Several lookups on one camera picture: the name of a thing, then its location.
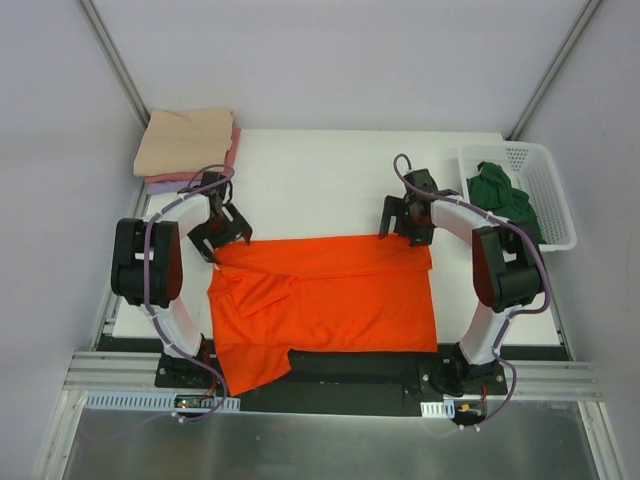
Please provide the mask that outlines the orange t-shirt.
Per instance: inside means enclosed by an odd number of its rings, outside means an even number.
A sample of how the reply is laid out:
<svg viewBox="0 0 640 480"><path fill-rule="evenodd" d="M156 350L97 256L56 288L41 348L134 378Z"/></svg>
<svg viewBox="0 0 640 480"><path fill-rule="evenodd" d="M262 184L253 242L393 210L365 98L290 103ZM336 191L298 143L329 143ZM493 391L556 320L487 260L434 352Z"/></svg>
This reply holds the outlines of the orange t-shirt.
<svg viewBox="0 0 640 480"><path fill-rule="evenodd" d="M216 253L208 290L229 392L291 369L292 351L434 353L428 247L399 236L235 243Z"/></svg>

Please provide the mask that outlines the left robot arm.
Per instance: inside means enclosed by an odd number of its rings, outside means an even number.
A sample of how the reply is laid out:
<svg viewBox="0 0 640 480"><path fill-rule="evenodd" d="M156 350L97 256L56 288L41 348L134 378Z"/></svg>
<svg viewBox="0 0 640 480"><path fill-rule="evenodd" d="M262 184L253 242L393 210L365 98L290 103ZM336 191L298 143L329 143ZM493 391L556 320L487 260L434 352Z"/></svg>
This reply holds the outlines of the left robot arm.
<svg viewBox="0 0 640 480"><path fill-rule="evenodd" d="M198 176L155 212L118 221L110 274L112 292L144 314L166 355L181 359L176 375L191 389L209 382L212 367L198 356L203 335L181 298L182 242L189 240L213 265L217 250L239 240L249 243L253 235L232 203L235 170L214 164Z"/></svg>

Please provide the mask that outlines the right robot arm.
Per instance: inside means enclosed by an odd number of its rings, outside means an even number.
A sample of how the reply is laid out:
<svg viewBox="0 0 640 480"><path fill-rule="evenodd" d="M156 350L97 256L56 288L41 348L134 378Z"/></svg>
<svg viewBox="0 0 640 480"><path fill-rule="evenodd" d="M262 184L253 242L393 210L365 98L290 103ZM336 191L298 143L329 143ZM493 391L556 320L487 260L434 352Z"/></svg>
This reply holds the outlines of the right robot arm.
<svg viewBox="0 0 640 480"><path fill-rule="evenodd" d="M550 282L538 244L523 224L486 212L452 190L439 190L427 169L400 180L405 194L388 195L383 202L381 238L395 233L412 246L429 246L440 229L471 249L478 304L457 345L462 362L450 369L450 382L457 392L473 394L486 381L482 366L498 360L513 319L549 306Z"/></svg>

